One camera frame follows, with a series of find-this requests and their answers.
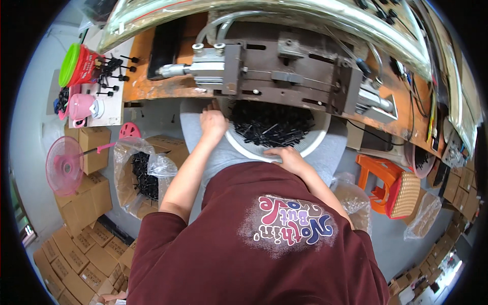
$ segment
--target gray floor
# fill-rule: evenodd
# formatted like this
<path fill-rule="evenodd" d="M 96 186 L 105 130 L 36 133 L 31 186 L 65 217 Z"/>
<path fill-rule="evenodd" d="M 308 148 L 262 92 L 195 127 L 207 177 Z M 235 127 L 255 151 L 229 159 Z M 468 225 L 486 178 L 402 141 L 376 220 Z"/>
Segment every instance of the gray floor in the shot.
<path fill-rule="evenodd" d="M 132 121 L 137 124 L 143 137 L 164 134 L 172 137 L 183 138 L 179 119 L 180 100 L 153 100 L 144 103 L 142 108 L 126 108 L 124 111 L 124 121 Z M 119 126 L 112 126 L 111 141 L 118 138 Z M 339 163 L 336 173 L 349 172 L 359 177 L 360 167 L 355 162 L 357 152 L 346 149 Z M 117 200 L 116 190 L 113 183 L 113 153 L 109 154 L 109 166 L 101 171 L 110 180 L 110 192 L 112 196 L 113 209 L 107 216 L 115 222 L 120 229 L 127 232 L 132 237 L 137 237 L 141 221 L 130 214 L 125 213 Z M 371 190 L 377 184 L 375 176 L 370 175 L 366 190 Z M 422 187 L 427 191 L 436 193 L 437 190 L 427 188 L 426 181 L 422 181 Z M 201 203 L 203 194 L 197 195 L 196 202 Z M 195 205 L 190 216 L 193 221 L 200 211 L 200 206 Z M 385 279 L 389 281 L 398 273 L 408 269 L 413 264 L 418 264 L 430 250 L 432 244 L 443 234 L 447 228 L 452 212 L 441 209 L 434 225 L 429 233 L 420 240 L 404 241 L 403 232 L 406 225 L 401 220 L 391 220 L 386 215 L 373 212 L 372 215 L 372 243 L 378 266 Z"/>

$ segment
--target pink cup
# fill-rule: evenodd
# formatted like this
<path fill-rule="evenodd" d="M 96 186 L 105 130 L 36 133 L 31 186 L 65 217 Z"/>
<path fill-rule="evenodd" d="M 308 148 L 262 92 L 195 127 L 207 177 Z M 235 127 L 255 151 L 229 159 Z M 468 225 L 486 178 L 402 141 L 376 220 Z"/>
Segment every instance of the pink cup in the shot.
<path fill-rule="evenodd" d="M 91 116 L 91 105 L 95 101 L 95 97 L 89 94 L 77 93 L 73 94 L 68 102 L 69 117 L 73 120 L 74 128 L 81 128 L 85 125 L 86 117 Z"/>

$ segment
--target orange plastic stool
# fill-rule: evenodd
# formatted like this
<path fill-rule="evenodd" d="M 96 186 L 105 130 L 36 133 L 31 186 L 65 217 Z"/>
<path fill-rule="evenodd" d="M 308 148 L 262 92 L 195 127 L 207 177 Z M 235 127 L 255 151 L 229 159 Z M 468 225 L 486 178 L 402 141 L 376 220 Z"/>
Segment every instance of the orange plastic stool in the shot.
<path fill-rule="evenodd" d="M 358 182 L 360 188 L 363 190 L 366 188 L 367 177 L 370 172 L 383 181 L 383 188 L 376 186 L 371 191 L 373 195 L 369 199 L 371 201 L 371 208 L 374 211 L 380 214 L 386 214 L 385 204 L 388 200 L 390 187 L 401 177 L 402 172 L 405 170 L 388 159 L 376 159 L 366 155 L 357 155 L 356 163 L 361 166 L 361 174 Z"/>

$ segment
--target wooden workbench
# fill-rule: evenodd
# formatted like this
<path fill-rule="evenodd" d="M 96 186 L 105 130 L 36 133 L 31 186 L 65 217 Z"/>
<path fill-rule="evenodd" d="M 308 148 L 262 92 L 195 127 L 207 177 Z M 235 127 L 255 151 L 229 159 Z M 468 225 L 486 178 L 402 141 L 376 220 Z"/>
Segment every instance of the wooden workbench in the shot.
<path fill-rule="evenodd" d="M 177 63 L 191 64 L 193 50 L 191 45 L 194 44 L 195 37 L 202 29 L 207 20 L 207 14 L 196 14 L 187 17 L 186 26 L 183 34 L 183 41 L 180 47 L 180 53 Z M 211 91 L 202 92 L 196 90 L 196 84 L 193 78 L 188 76 L 176 76 L 161 81 L 149 81 L 146 77 L 149 55 L 151 53 L 152 40 L 154 37 L 154 28 L 149 29 L 137 35 L 132 44 L 130 57 L 140 58 L 140 62 L 135 73 L 130 74 L 131 80 L 124 87 L 122 100 L 124 102 L 134 102 L 140 100 L 164 99 L 164 98 L 211 98 Z M 389 124 L 384 124 L 373 119 L 361 116 L 359 114 L 343 114 L 342 117 L 364 123 L 368 126 L 378 128 L 389 134 L 407 139 L 412 130 L 412 109 L 410 105 L 410 94 L 403 81 L 398 79 L 389 67 L 389 57 L 383 58 L 383 82 L 380 88 L 380 95 L 386 97 L 393 94 L 398 109 L 398 120 Z M 366 62 L 372 68 L 377 69 L 376 61 L 370 53 Z M 420 98 L 423 102 L 427 114 L 430 113 L 430 98 L 427 83 L 419 77 L 415 78 Z M 426 142 L 428 131 L 428 118 L 420 115 L 414 101 L 415 129 L 413 130 L 410 142 L 419 146 L 437 157 L 441 157 L 445 143 L 440 135 L 438 151 L 431 149 L 431 141 Z"/>

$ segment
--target pink electric fan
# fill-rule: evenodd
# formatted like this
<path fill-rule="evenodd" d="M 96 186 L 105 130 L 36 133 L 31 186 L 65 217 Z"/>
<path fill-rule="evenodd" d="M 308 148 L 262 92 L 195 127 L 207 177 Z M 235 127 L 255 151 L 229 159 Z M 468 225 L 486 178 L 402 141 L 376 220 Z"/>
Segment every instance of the pink electric fan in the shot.
<path fill-rule="evenodd" d="M 119 139 L 125 137 L 141 137 L 141 132 L 132 123 L 125 123 L 119 132 Z M 57 139 L 46 158 L 46 178 L 49 186 L 57 196 L 69 196 L 75 193 L 83 177 L 83 156 L 115 145 L 115 142 L 98 146 L 83 152 L 80 144 L 72 137 Z"/>

